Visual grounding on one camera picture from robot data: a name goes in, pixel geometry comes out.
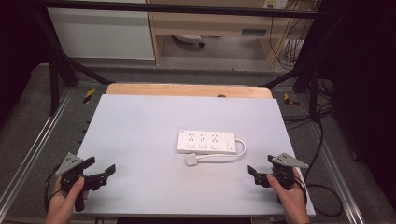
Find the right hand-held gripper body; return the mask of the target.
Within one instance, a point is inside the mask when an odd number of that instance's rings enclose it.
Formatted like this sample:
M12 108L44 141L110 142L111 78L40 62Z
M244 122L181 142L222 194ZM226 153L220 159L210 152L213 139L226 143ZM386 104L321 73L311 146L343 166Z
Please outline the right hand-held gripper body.
M272 176L279 182L284 189L291 189L294 184L294 167L307 169L309 165L299 161L287 153L274 156L272 167Z

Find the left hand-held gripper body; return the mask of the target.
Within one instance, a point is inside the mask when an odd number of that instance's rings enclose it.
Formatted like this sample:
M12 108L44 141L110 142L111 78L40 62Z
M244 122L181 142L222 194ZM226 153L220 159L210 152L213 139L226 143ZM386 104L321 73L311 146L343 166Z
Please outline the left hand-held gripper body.
M84 162L82 158L68 153L58 168L56 175L61 177L61 189L68 192L77 180L82 176L85 179L83 191L99 190L102 186L107 184L105 172L96 175L84 175L84 170L81 164ZM84 199L78 195L75 200L75 211L81 212L85 209Z

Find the white power strip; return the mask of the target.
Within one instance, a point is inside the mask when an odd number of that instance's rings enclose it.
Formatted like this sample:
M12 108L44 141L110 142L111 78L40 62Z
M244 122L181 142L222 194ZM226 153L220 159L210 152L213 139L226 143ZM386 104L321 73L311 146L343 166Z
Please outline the white power strip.
M196 154L235 154L235 135L227 132L180 130L177 151Z

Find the person's left hand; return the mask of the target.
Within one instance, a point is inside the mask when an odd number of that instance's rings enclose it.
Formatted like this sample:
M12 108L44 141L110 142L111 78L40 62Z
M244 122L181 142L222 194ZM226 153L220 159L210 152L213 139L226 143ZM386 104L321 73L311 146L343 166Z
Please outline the person's left hand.
M53 188L53 196L49 200L45 224L70 224L74 213L75 200L81 195L88 199L89 192L83 191L85 179L81 176L72 188L65 192L61 190L61 178L58 177Z

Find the person's right hand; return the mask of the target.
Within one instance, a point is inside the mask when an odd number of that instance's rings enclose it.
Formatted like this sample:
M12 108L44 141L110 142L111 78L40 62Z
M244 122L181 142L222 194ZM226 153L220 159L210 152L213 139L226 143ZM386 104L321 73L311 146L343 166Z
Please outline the person's right hand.
M301 188L294 184L291 189L284 189L272 176L267 176L270 186L273 188L282 204L288 224L310 224L307 214L304 193Z

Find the yellow black tape strip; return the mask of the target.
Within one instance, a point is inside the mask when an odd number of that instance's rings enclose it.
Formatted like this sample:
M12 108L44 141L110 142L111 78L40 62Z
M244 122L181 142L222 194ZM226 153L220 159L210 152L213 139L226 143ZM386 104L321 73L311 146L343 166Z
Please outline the yellow black tape strip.
M293 102L290 99L290 96L288 94L286 94L286 93L284 93L284 103L286 105L300 106L300 104L298 102Z
M87 91L87 93L86 93L86 95L85 95L85 97L84 97L84 100L83 100L83 104L88 104L88 103L90 102L90 100L91 100L91 98L92 98L92 96L93 96L95 90L96 90L96 88L90 88L90 89Z

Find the wooden table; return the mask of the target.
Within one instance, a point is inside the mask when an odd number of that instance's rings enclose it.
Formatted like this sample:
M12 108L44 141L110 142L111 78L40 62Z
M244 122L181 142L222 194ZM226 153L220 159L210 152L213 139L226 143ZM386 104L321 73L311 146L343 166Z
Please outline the wooden table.
M113 83L106 94L117 95L159 95L159 96L202 96L228 98L272 99L268 88L236 85L190 85L190 84L148 84Z

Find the white cabinet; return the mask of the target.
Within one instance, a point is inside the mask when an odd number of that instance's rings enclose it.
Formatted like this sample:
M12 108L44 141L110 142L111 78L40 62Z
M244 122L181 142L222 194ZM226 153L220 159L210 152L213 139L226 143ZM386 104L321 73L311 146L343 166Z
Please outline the white cabinet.
M50 8L49 15L69 57L154 59L147 13Z

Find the light wooden desk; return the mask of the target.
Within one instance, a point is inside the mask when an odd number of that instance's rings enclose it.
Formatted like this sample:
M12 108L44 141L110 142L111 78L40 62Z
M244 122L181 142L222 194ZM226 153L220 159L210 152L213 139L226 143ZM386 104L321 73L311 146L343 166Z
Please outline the light wooden desk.
M149 4L210 7L263 8L264 0L147 0ZM285 10L313 10L315 0L288 0ZM259 40L269 67L280 58L287 39L303 39L309 30L308 19L267 18L231 15L183 14L150 12L151 31L160 35L201 35L254 37Z

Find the white chair base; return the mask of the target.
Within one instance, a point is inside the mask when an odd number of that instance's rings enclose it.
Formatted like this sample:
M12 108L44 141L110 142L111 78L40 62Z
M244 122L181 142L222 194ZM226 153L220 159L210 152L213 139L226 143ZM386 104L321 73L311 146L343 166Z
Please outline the white chair base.
M199 48L205 46L203 39L198 35L174 35L174 38L185 43L197 45Z

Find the aluminium floor rail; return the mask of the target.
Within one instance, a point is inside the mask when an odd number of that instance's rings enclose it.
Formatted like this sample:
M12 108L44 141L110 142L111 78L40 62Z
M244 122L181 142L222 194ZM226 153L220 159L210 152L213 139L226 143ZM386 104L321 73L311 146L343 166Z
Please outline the aluminium floor rail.
M30 174L43 147L46 145L52 130L55 128L59 118L66 108L73 89L66 89L59 101L59 107L49 115L39 133L35 136L35 141L28 147L23 160L18 164L18 169L8 180L7 187L0 194L0 222L6 217L8 210L12 206L21 190L23 183Z
M361 210L357 206L354 197L349 189L349 186L338 167L328 144L324 139L324 133L320 129L317 123L311 123L310 129L312 130L315 139L319 144L319 154L325 164L325 167L329 173L330 179L334 186L335 191L341 199L344 207L345 214L350 224L365 224L364 218L361 214Z

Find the white wall socket strip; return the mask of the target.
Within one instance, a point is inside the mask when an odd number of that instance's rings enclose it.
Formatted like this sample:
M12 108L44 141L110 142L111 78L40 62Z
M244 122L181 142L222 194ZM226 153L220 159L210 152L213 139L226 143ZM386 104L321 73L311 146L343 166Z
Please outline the white wall socket strip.
M264 0L262 7L269 9L284 9L287 3L288 0Z

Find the black metal frame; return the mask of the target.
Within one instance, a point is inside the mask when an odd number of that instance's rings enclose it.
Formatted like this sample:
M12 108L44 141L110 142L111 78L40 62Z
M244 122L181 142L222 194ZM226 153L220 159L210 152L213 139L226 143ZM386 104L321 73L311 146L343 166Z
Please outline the black metal frame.
M57 74L64 79L67 86L76 86L78 79L72 68L76 68L88 77L93 78L101 84L112 84L112 80L100 77L82 64L71 59L64 53L58 40L56 32L50 28L43 13L50 8L67 9L88 9L88 10L110 10L110 11L132 11L132 12L159 12L159 13L183 13L183 14L208 14L208 15L231 15L231 16L250 16L268 18L299 18L299 19L318 19L325 17L325 14L315 11L299 11L285 9L253 9L247 7L210 7L210 6L186 6L169 4L139 4L139 3L118 3L118 2L97 2L97 1L72 1L72 0L31 0L30 9L35 17L42 33L49 43L50 55L50 85L52 106L50 113L53 114L59 105L57 100L58 85Z

